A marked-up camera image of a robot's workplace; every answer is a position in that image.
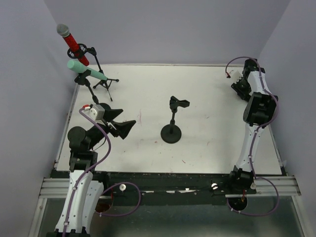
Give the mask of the black tripod shock-mount stand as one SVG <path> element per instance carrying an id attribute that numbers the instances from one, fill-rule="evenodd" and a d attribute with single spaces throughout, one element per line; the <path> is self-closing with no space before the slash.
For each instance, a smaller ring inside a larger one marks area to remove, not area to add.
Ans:
<path id="1" fill-rule="evenodd" d="M 83 57 L 85 56 L 86 53 L 89 53 L 89 54 L 94 56 L 96 63 L 97 63 L 97 66 L 98 66 L 98 69 L 99 69 L 98 71 L 96 71 L 88 66 L 85 66 L 80 61 L 75 61 L 75 59 L 83 59 Z M 95 89 L 99 85 L 106 88 L 106 90 L 109 94 L 110 100 L 112 101 L 113 99 L 110 95 L 109 88 L 110 88 L 111 83 L 113 81 L 119 82 L 119 79 L 110 79 L 104 75 L 104 72 L 103 72 L 103 70 L 100 66 L 100 63 L 98 61 L 98 58 L 97 58 L 97 52 L 96 52 L 95 48 L 94 47 L 88 48 L 85 44 L 79 43 L 79 50 L 73 52 L 69 48 L 67 51 L 67 55 L 70 57 L 70 60 L 67 63 L 67 67 L 71 71 L 77 73 L 77 76 L 74 79 L 74 82 L 78 85 L 84 85 L 88 88 L 88 90 L 90 91 L 90 93 L 92 95 L 93 102 L 96 104 L 99 103 L 98 98 L 94 94 L 94 92 L 91 88 L 90 82 L 87 79 L 88 76 L 91 76 L 91 77 L 99 80 L 99 82 L 93 86 L 93 89 Z"/>

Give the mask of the red microphone silver head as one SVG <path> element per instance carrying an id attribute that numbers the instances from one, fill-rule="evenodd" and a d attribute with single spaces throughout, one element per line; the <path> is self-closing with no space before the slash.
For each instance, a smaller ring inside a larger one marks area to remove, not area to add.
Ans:
<path id="1" fill-rule="evenodd" d="M 84 55 L 83 51 L 81 50 L 79 44 L 76 42 L 76 40 L 70 33 L 69 27 L 65 24 L 58 24 L 56 27 L 56 31 L 68 45 L 70 49 L 70 56 L 74 57 L 75 59 L 78 59 L 85 66 L 88 66 L 89 61 Z"/>

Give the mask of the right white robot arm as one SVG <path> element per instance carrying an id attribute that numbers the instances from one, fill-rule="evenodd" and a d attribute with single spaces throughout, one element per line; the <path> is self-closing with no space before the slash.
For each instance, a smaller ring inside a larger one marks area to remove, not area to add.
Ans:
<path id="1" fill-rule="evenodd" d="M 243 112 L 245 136 L 240 156 L 230 173 L 229 188 L 234 192 L 249 190 L 256 179 L 254 163 L 264 129 L 275 120 L 278 113 L 278 98 L 269 90 L 265 70 L 257 59 L 245 59 L 241 77 L 231 85 L 237 95 L 247 102 Z"/>

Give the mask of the teal toy microphone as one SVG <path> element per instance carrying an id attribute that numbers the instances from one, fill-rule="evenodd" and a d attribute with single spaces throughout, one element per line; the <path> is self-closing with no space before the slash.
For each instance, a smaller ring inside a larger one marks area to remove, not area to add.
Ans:
<path id="1" fill-rule="evenodd" d="M 68 69 L 70 69 L 71 71 L 78 73 L 78 74 L 82 74 L 85 71 L 89 70 L 90 71 L 90 76 L 99 80 L 107 80 L 108 78 L 101 72 L 98 72 L 90 67 L 85 66 L 84 64 L 82 64 L 79 61 L 75 61 L 75 60 L 69 60 L 67 62 L 67 67 Z"/>

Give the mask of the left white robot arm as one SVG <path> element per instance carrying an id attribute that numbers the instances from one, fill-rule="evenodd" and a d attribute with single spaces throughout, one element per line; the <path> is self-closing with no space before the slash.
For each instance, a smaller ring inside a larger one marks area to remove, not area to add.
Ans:
<path id="1" fill-rule="evenodd" d="M 92 217 L 99 197 L 106 191 L 105 182 L 94 179 L 97 165 L 110 154 L 109 135 L 125 139 L 135 120 L 115 122 L 123 112 L 111 109 L 105 103 L 84 105 L 79 114 L 93 124 L 86 130 L 72 127 L 67 133 L 69 141 L 69 186 L 63 210 L 53 232 L 48 237 L 88 237 Z"/>

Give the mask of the black round-base clip stand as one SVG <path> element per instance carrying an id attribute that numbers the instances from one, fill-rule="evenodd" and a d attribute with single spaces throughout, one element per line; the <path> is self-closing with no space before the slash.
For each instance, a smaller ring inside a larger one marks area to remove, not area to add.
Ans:
<path id="1" fill-rule="evenodd" d="M 96 104 L 96 105 L 99 105 L 99 99 L 98 97 L 94 94 L 92 88 L 91 88 L 91 84 L 90 84 L 90 81 L 87 79 L 87 77 L 90 76 L 90 71 L 87 70 L 85 71 L 84 73 L 82 74 L 78 74 L 77 77 L 75 78 L 74 82 L 78 85 L 84 85 L 88 88 L 91 96 L 92 96 L 92 100 L 93 102 Z M 100 80 L 99 83 L 97 83 L 96 85 L 93 86 L 93 88 L 95 89 L 98 85 L 106 88 L 106 90 L 108 91 L 108 93 L 110 94 L 109 92 L 109 88 L 111 86 L 111 82 L 108 84 L 105 80 Z"/>

